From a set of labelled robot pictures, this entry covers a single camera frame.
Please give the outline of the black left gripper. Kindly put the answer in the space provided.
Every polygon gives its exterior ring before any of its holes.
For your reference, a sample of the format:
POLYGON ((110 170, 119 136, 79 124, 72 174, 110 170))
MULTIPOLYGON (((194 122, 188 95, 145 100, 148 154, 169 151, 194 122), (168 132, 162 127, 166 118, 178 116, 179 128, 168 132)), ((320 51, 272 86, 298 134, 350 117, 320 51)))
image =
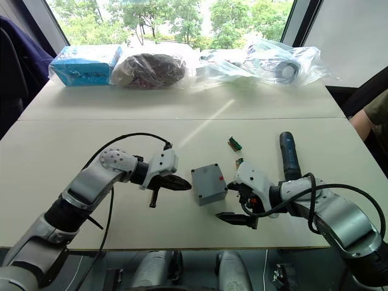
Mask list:
POLYGON ((180 176, 167 175, 164 176, 162 180, 164 181, 163 185, 161 182, 161 178, 156 176, 151 180, 149 184, 149 189, 152 191, 152 197, 149 204, 150 208, 156 207, 158 193, 161 187, 173 191, 186 191, 192 188, 191 184, 180 176))

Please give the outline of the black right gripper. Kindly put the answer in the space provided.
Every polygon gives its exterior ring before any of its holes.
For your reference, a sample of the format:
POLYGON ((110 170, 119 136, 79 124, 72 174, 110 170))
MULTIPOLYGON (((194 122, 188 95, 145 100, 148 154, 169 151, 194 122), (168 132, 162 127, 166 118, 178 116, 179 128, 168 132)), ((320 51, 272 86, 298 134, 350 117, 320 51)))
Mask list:
POLYGON ((247 215, 235 214, 234 212, 217 213, 216 217, 231 225, 248 226, 256 230, 258 226, 257 213, 264 213, 264 206, 258 195, 253 193, 253 190, 236 181, 230 182, 227 188, 232 191, 239 192, 239 203, 247 215))

